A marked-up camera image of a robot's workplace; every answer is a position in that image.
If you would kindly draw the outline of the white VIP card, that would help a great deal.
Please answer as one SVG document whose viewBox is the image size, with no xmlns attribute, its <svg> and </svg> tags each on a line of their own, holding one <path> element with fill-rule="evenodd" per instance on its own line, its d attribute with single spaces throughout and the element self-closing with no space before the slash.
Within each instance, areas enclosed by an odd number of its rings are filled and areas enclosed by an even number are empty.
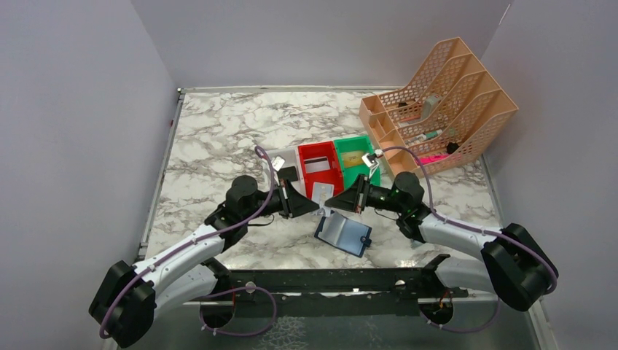
<svg viewBox="0 0 618 350">
<path fill-rule="evenodd" d="M 313 212 L 313 215 L 329 217 L 332 210 L 326 206 L 326 201 L 333 197 L 335 186 L 322 182 L 314 182 L 312 189 L 312 201 L 318 204 L 318 209 Z"/>
</svg>

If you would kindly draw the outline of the red plastic bin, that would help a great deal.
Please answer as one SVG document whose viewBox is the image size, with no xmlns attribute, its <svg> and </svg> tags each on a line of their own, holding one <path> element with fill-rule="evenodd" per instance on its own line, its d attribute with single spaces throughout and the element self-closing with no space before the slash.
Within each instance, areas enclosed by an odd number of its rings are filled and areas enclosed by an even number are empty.
<svg viewBox="0 0 618 350">
<path fill-rule="evenodd" d="M 303 144 L 297 150 L 308 198 L 312 197 L 315 182 L 332 184 L 335 195 L 344 190 L 343 173 L 333 141 Z"/>
</svg>

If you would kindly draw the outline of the navy blue card holder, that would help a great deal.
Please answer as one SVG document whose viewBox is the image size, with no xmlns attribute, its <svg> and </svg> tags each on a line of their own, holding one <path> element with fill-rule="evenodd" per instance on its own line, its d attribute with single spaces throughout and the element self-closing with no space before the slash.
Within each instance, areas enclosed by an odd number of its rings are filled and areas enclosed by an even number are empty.
<svg viewBox="0 0 618 350">
<path fill-rule="evenodd" d="M 372 244 L 372 228 L 349 219 L 336 211 L 322 217 L 314 237 L 318 240 L 355 257 L 363 257 Z"/>
</svg>

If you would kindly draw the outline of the white plastic bin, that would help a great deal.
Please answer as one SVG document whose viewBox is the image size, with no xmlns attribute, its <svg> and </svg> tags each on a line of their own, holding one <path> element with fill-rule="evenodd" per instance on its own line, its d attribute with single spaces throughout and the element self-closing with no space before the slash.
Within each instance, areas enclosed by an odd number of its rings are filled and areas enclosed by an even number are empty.
<svg viewBox="0 0 618 350">
<path fill-rule="evenodd" d="M 288 147 L 283 149 L 267 150 L 273 167 L 276 171 L 276 178 L 278 178 L 278 171 L 281 168 L 295 166 L 299 174 L 299 180 L 297 182 L 291 182 L 292 186 L 301 194 L 305 195 L 305 181 L 302 175 L 302 169 L 300 164 L 300 156 L 296 147 Z"/>
</svg>

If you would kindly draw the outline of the green plastic bin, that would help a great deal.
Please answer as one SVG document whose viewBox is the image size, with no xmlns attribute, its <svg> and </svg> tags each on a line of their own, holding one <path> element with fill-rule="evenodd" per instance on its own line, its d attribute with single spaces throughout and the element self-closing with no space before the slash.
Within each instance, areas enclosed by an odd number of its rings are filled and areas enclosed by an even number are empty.
<svg viewBox="0 0 618 350">
<path fill-rule="evenodd" d="M 373 152 L 368 136 L 354 136 L 334 140 L 343 175 L 343 186 L 347 190 L 359 174 L 369 174 L 369 167 L 361 159 L 363 155 Z"/>
</svg>

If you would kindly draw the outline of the peach desk organizer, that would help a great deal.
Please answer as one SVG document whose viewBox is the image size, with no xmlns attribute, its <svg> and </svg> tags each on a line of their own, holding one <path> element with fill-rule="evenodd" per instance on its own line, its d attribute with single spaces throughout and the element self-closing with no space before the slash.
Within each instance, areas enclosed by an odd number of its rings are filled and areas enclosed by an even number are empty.
<svg viewBox="0 0 618 350">
<path fill-rule="evenodd" d="M 421 120 L 424 100 L 442 96 L 431 115 Z M 460 145 L 448 158 L 426 165 L 429 174 L 475 162 L 513 117 L 518 106 L 460 37 L 437 42 L 404 87 L 361 100 L 359 118 L 390 177 L 403 171 L 423 173 L 414 156 L 446 153 L 449 142 Z M 441 135 L 407 145 L 413 136 L 442 129 Z"/>
</svg>

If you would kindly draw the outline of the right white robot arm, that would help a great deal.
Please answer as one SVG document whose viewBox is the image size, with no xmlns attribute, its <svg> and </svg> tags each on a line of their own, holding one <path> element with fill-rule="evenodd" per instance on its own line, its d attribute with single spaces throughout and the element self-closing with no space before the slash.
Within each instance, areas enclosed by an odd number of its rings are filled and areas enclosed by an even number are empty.
<svg viewBox="0 0 618 350">
<path fill-rule="evenodd" d="M 514 310 L 527 311 L 554 286 L 557 268 L 523 226 L 492 231 L 438 217 L 423 202 L 424 193 L 414 173 L 396 175 L 391 188 L 375 186 L 360 175 L 326 205 L 358 214 L 366 207 L 391 211 L 406 238 L 467 254 L 467 260 L 447 257 L 438 263 L 435 275 L 443 287 L 492 292 Z"/>
</svg>

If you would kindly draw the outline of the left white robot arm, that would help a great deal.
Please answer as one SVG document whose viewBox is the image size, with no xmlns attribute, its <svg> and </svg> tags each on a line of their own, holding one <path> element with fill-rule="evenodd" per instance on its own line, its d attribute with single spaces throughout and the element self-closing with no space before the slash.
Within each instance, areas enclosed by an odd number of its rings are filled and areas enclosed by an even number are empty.
<svg viewBox="0 0 618 350">
<path fill-rule="evenodd" d="M 217 278 L 203 263 L 238 243 L 251 220 L 271 214 L 295 218 L 318 208 L 286 179 L 261 191 L 254 177 L 237 177 L 194 233 L 147 260 L 132 265 L 120 260 L 108 269 L 88 309 L 99 335 L 121 348 L 132 346 L 165 309 L 213 291 Z"/>
</svg>

